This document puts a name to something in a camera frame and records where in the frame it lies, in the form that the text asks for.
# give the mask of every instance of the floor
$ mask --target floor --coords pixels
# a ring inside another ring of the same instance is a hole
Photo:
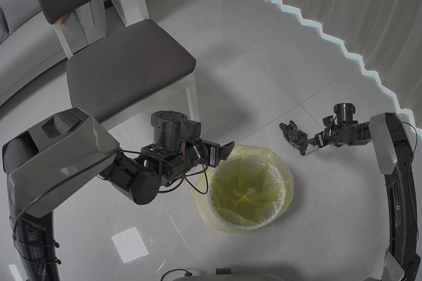
[[[269,0],[147,0],[147,5],[150,17],[197,59],[203,138],[271,148],[293,174],[294,198],[270,225],[228,234],[208,229],[188,184],[138,206],[95,178],[55,211],[61,278],[159,280],[172,268],[204,275],[225,267],[273,273],[285,281],[379,278],[388,246],[388,209],[372,144],[325,147],[302,157],[278,124],[294,120],[313,135],[336,103],[356,105],[355,118],[363,122],[394,111],[391,97],[363,76],[339,45]],[[113,7],[107,13],[112,32],[122,23]],[[0,145],[70,107],[62,62],[0,108]],[[111,134],[122,148],[139,150],[152,141],[150,115],[156,110],[188,113],[186,96],[151,106]],[[421,158],[418,147],[417,187],[422,185]],[[12,245],[5,174],[0,179],[0,273],[2,280],[12,281],[8,265],[16,264],[21,273],[23,268]],[[124,263],[111,237],[132,227],[148,254]]]

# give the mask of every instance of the sofa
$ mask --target sofa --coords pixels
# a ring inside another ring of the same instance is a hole
[[[62,30],[73,53],[106,36],[105,14],[103,0],[70,13]],[[38,0],[0,0],[0,105],[65,58]]]

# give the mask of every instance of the trash bin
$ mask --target trash bin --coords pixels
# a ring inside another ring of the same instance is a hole
[[[199,213],[212,229],[244,232],[265,226],[288,208],[293,176],[270,149],[238,144],[226,161],[208,169],[209,192],[193,190]],[[205,177],[195,182],[206,188]]]

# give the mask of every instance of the chair seat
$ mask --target chair seat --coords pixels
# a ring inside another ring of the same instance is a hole
[[[154,21],[109,35],[67,61],[73,107],[100,123],[189,75],[196,60]]]

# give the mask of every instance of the black crumpled plastic bag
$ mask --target black crumpled plastic bag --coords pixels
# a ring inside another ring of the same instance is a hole
[[[298,149],[302,156],[304,156],[305,151],[308,148],[308,134],[299,130],[296,123],[292,120],[289,125],[280,123],[279,127],[283,131],[284,138],[287,139],[295,149]]]

